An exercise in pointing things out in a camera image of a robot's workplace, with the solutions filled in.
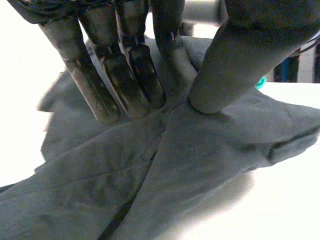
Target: white surface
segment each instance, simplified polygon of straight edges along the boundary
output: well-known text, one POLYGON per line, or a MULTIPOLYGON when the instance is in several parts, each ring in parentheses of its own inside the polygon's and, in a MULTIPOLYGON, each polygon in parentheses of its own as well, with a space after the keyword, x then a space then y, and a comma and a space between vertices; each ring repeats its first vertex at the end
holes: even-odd
MULTIPOLYGON (((0 186, 5 186, 31 176, 43 162, 40 146, 49 115, 37 112, 36 105, 64 64, 36 25, 7 1, 0 9, 0 186)), ((262 92, 320 109, 320 84, 267 83, 262 92)), ((318 142, 295 158, 239 177, 161 239, 320 240, 319 156, 318 142)))

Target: gray fabric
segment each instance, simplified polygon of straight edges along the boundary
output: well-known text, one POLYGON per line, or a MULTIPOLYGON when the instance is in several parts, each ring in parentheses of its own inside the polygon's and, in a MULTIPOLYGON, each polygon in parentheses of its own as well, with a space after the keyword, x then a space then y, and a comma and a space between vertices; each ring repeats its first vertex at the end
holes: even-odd
MULTIPOLYGON (((154 240, 237 175, 316 142, 320 110, 256 89, 220 113, 193 110, 190 86, 180 94, 154 40, 147 44, 166 106, 103 126, 64 73, 40 106, 54 112, 42 146, 47 162, 0 193, 1 240, 154 240)), ((185 38, 197 69, 209 44, 185 38)))

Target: robotic hand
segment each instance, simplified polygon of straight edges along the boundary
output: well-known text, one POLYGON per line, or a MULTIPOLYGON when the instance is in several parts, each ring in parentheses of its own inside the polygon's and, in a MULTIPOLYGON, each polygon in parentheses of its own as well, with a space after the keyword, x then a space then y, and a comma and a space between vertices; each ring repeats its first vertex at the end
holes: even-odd
POLYGON ((148 0, 114 3, 111 0, 9 0, 9 3, 27 21, 39 24, 101 123, 117 122, 120 110, 91 61, 79 21, 130 118, 143 118, 150 108, 165 104, 165 92, 149 47, 145 45, 148 0))
MULTIPOLYGON (((8 1, 40 24, 100 122, 115 123, 120 111, 91 62, 78 19, 129 117, 142 118, 165 103, 144 39, 148 0, 8 1)), ((179 35, 185 0, 150 3, 160 53, 181 83, 194 80, 189 100, 205 114, 237 100, 320 30, 318 0, 225 0, 229 18, 197 73, 179 35)))

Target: black robotic finger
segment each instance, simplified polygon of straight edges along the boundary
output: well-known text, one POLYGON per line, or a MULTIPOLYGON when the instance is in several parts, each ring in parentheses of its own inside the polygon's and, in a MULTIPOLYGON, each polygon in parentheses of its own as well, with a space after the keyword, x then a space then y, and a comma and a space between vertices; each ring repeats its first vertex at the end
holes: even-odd
POLYGON ((150 105, 130 69, 126 57, 122 53, 118 56, 104 57, 101 59, 101 64, 127 115, 132 119, 141 119, 147 116, 150 105))
POLYGON ((166 94, 158 78, 150 49, 144 44, 130 47, 127 51, 130 67, 150 105, 159 109, 166 103, 166 94))
POLYGON ((78 19, 64 17, 39 26, 58 50, 96 119, 103 124, 116 123, 120 110, 90 59, 78 19))
POLYGON ((145 117, 150 105, 121 53, 114 6, 89 8, 80 13, 79 19, 124 111, 132 119, 145 117))
POLYGON ((166 94, 156 73, 144 33, 149 10, 148 0, 115 0, 120 45, 150 105, 161 108, 166 94))
POLYGON ((156 45, 183 89, 197 75, 179 34, 185 0, 150 0, 150 3, 156 45))

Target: garment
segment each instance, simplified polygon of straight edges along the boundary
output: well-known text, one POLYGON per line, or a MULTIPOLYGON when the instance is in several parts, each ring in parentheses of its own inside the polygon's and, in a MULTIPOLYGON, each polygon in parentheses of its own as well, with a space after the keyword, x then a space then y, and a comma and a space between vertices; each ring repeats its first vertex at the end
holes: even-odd
MULTIPOLYGON (((210 42, 184 38, 197 70, 210 42)), ((54 112, 42 146, 46 163, 0 193, 1 240, 154 240, 237 175, 316 142, 320 110, 255 88, 222 112, 195 111, 191 83, 177 88, 155 41, 146 43, 167 104, 144 119, 122 114, 103 126, 63 73, 40 105, 54 112)))

